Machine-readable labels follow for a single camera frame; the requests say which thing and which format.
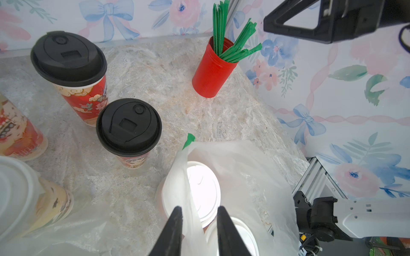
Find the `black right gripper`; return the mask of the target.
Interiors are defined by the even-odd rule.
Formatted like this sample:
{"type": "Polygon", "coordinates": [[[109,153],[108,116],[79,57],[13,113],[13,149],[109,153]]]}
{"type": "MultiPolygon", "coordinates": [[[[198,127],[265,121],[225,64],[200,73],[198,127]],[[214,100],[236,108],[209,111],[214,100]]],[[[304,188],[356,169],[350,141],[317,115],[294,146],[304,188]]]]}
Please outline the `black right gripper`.
{"type": "Polygon", "coordinates": [[[283,1],[265,16],[263,29],[331,44],[409,22],[409,1],[283,1]]]}

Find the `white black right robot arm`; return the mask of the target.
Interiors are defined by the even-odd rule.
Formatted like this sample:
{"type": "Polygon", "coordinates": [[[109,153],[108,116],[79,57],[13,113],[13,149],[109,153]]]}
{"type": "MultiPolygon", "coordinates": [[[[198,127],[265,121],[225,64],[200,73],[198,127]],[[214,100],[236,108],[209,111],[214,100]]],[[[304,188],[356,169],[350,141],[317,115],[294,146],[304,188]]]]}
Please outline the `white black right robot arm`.
{"type": "MultiPolygon", "coordinates": [[[[264,18],[266,32],[324,44],[338,43],[401,24],[410,26],[409,1],[320,1],[318,25],[313,29],[287,21],[313,1],[284,1],[264,18]]],[[[410,235],[410,199],[351,200],[319,197],[312,203],[296,199],[297,225],[322,241],[372,236],[410,235]]]]}

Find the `green straw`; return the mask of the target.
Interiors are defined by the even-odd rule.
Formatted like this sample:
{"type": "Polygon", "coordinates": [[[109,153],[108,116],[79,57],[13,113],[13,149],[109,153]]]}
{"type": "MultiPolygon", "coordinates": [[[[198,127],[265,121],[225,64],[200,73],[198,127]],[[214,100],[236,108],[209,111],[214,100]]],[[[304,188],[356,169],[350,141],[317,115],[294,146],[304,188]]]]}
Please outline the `green straw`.
{"type": "Polygon", "coordinates": [[[191,133],[188,133],[186,142],[183,146],[183,150],[188,147],[192,142],[195,142],[195,136],[191,133]]]}

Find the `clear plastic carrier bag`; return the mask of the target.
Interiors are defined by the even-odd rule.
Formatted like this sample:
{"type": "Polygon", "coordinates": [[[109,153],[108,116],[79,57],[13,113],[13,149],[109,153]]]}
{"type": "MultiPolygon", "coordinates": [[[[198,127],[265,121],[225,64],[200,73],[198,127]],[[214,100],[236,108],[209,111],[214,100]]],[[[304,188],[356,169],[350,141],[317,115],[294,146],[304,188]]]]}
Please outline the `clear plastic carrier bag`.
{"type": "Polygon", "coordinates": [[[184,256],[217,256],[217,216],[203,229],[187,176],[188,161],[207,165],[221,188],[226,208],[253,256],[295,256],[299,229],[292,190],[275,164],[251,142],[192,142],[180,150],[157,188],[161,215],[182,208],[184,256]]]}

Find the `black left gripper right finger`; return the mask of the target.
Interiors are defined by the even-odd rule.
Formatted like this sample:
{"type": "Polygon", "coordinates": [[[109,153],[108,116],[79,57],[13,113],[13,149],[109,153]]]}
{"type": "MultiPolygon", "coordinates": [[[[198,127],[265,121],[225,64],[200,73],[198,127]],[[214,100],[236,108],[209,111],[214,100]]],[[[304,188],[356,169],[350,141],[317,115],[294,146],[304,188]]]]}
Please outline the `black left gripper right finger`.
{"type": "Polygon", "coordinates": [[[220,256],[251,256],[226,208],[217,210],[217,235],[220,256]]]}

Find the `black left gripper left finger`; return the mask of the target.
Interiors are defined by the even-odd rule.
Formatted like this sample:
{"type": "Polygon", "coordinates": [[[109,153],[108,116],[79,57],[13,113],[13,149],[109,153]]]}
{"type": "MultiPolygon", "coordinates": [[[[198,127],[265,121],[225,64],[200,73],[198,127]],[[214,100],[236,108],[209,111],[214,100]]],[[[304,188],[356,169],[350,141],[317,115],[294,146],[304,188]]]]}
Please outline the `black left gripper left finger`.
{"type": "Polygon", "coordinates": [[[182,251],[183,213],[176,206],[166,222],[149,256],[180,256],[182,251]]]}

